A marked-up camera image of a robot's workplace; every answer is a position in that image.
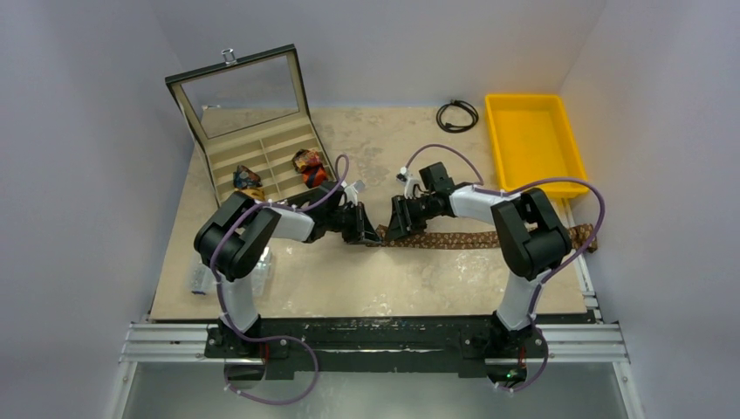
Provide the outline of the yellow plastic tray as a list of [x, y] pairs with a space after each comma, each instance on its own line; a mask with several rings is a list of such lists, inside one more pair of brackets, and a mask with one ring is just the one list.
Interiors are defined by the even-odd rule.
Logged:
[[492, 93], [484, 105], [498, 187], [512, 191], [546, 178], [587, 179], [558, 95]]

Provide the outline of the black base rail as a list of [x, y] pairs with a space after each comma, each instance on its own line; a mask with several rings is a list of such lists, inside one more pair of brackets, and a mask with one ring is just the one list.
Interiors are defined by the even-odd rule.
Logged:
[[254, 360], [268, 380], [297, 372], [456, 374], [518, 384], [548, 356], [542, 333], [507, 332], [492, 314], [266, 318], [238, 337], [223, 321], [207, 329], [204, 354]]

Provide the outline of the black tie display box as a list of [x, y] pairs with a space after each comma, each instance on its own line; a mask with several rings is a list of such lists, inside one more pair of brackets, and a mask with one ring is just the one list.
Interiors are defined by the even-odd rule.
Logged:
[[223, 62], [166, 77], [184, 117], [211, 194], [222, 203], [234, 192], [240, 166], [256, 173], [272, 200], [304, 194], [308, 187], [293, 165], [300, 150], [313, 151], [328, 179], [336, 177], [312, 120], [293, 44], [241, 58], [231, 49]]

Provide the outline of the yellow patterned rolled tie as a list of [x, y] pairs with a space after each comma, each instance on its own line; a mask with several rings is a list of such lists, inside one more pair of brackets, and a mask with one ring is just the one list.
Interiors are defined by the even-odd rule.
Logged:
[[249, 196], [250, 198], [254, 199], [254, 200], [257, 200], [257, 201], [260, 201], [260, 202], [265, 202], [266, 201], [265, 193], [264, 193], [264, 189], [263, 188], [242, 189], [241, 192], [244, 193], [245, 195]]

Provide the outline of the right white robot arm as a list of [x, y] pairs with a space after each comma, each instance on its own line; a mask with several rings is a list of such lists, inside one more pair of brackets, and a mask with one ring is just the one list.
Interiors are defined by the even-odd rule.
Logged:
[[572, 251], [569, 232], [545, 192], [539, 188], [508, 196], [484, 192], [472, 183], [454, 182], [441, 162], [421, 169], [418, 178], [407, 172], [398, 177], [405, 182], [405, 193], [391, 200], [385, 241], [420, 235], [438, 216], [469, 218], [494, 227], [510, 273], [503, 299], [492, 314], [490, 344], [499, 354], [513, 354], [533, 330], [545, 276]]

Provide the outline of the dark floral rolled tie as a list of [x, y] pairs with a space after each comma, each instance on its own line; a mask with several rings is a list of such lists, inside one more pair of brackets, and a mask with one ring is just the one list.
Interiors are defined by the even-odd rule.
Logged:
[[260, 189], [262, 178], [245, 165], [238, 165], [233, 172], [232, 184], [235, 189]]

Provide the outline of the clear plastic screw box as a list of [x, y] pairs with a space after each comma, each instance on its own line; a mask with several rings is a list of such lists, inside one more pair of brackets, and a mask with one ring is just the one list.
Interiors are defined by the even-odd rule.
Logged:
[[[273, 253], [270, 247], [266, 247], [259, 261], [250, 273], [249, 279], [252, 285], [252, 293], [255, 297], [261, 297], [266, 284], [273, 277]], [[202, 262], [199, 253], [194, 251], [190, 258], [188, 268], [188, 288], [195, 295], [210, 295], [216, 292], [216, 281], [210, 268]]]

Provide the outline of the orange navy rolled tie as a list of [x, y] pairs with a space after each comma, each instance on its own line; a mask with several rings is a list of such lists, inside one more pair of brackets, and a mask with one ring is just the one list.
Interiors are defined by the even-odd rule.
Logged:
[[307, 167], [301, 172], [304, 185], [309, 188], [317, 188], [328, 179], [328, 174], [323, 164]]

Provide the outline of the brown floral tie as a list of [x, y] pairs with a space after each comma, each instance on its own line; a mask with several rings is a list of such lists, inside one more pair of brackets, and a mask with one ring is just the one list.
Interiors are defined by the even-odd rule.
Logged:
[[[392, 248], [412, 248], [428, 250], [480, 250], [500, 247], [498, 234], [495, 231], [484, 232], [429, 232], [411, 237], [391, 240], [386, 238], [388, 227], [379, 225], [375, 232], [381, 239], [380, 246]], [[568, 229], [572, 248], [577, 250], [593, 232], [590, 223], [579, 224]], [[596, 238], [586, 247], [586, 252], [594, 253], [598, 249]]]

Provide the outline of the multicolour patterned rolled tie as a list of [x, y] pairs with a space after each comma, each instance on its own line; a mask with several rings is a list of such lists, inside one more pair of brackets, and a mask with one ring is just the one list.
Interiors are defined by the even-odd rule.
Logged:
[[298, 173], [304, 173], [306, 170], [322, 166], [321, 155], [316, 149], [299, 149], [292, 157], [292, 165]]

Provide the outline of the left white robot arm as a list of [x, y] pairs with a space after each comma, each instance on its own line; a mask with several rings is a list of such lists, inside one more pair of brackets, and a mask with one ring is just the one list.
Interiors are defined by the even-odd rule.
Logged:
[[259, 314], [251, 273], [270, 240], [311, 244], [327, 232], [340, 234], [347, 244], [381, 243], [356, 190], [333, 181], [281, 202], [237, 191], [198, 231], [194, 248], [215, 277], [219, 318], [230, 329], [226, 345], [237, 356], [251, 356], [269, 340], [253, 328]]

